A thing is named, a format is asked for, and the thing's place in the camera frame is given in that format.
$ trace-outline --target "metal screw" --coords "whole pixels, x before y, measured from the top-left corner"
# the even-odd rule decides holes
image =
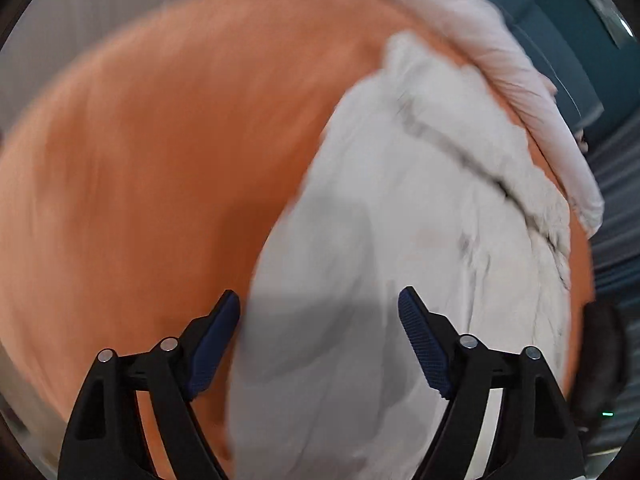
[[[524,353],[527,355],[529,359],[536,360],[542,357],[540,350],[538,350],[535,346],[527,346]]]
[[[178,340],[175,337],[168,337],[167,339],[162,339],[160,343],[160,348],[165,352],[170,352],[174,350],[178,346]]]
[[[463,335],[460,338],[460,344],[465,348],[475,348],[478,346],[478,339],[472,335]]]
[[[104,350],[101,350],[100,353],[98,354],[98,361],[100,361],[101,363],[105,363],[112,357],[113,357],[113,350],[105,348]]]

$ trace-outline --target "white wall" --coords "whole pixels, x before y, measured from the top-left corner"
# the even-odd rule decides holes
[[[0,131],[80,52],[170,1],[33,0],[0,50]]]

